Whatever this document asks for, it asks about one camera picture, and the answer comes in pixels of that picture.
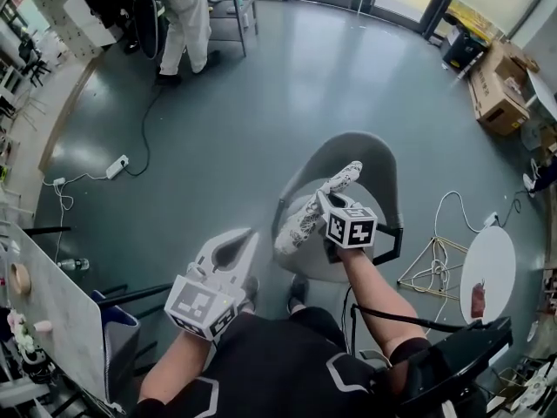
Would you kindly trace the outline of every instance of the concrete floor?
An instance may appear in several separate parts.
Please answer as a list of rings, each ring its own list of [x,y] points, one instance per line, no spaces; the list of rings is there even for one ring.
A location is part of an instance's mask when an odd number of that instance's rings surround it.
[[[271,263],[268,233],[277,197],[315,149],[348,130],[381,136],[398,162],[402,254],[380,267],[392,284],[432,236],[446,192],[462,194],[475,227],[493,211],[507,212],[527,156],[519,140],[493,138],[474,120],[466,83],[441,68],[436,48],[410,31],[317,4],[258,7],[260,32],[251,34],[247,58],[239,44],[214,44],[223,63],[196,78],[183,61],[185,82],[166,91],[148,117],[151,167],[143,176],[84,179],[67,188],[76,201],[64,223],[74,230],[64,235],[61,256],[90,259],[91,270],[80,281],[84,289],[172,281],[207,239],[252,226],[264,234],[254,268],[262,282],[258,313],[284,317],[292,276]],[[123,153],[132,171],[144,165],[140,120],[156,94],[153,69],[141,55],[108,52],[67,121],[46,180],[103,175]],[[513,317],[516,345],[500,367],[524,348],[544,261],[540,200],[521,201],[521,214],[507,226],[517,278],[505,314]],[[57,197],[44,188],[37,226],[55,225],[59,215]],[[456,199],[444,204],[439,230],[463,246],[474,236]],[[51,256],[56,238],[40,239]],[[345,290],[312,282],[309,303],[339,318]],[[424,318],[433,319],[441,305],[426,294],[402,294]],[[449,303],[440,319],[463,323],[459,305]],[[145,329],[145,340],[158,337],[158,354],[176,334],[162,314]],[[432,340],[441,336],[430,334]],[[374,347],[361,320],[356,347]]]

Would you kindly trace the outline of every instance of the small bottle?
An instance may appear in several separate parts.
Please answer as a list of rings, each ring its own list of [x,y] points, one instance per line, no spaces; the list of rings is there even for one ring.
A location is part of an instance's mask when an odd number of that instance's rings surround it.
[[[89,269],[89,261],[87,259],[67,259],[57,263],[62,271],[85,271]]]

